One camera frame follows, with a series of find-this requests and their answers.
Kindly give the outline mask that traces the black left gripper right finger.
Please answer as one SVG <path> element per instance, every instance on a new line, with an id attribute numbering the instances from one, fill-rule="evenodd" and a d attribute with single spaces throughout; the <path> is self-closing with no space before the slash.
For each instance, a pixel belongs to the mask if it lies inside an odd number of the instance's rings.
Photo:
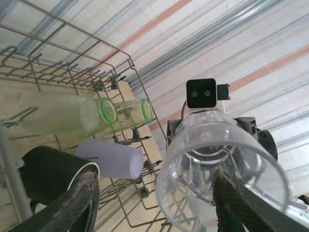
<path id="1" fill-rule="evenodd" d="M 251 193 L 224 171 L 215 171 L 212 187 L 218 217 L 218 231 L 299 231 L 298 222 Z"/>

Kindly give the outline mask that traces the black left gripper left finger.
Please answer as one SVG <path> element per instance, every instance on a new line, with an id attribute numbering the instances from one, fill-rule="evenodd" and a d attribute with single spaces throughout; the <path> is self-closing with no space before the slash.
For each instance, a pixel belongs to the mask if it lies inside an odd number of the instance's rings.
<path id="1" fill-rule="evenodd" d="M 65 193 L 11 232 L 93 232 L 98 212 L 98 174 L 83 171 Z"/>

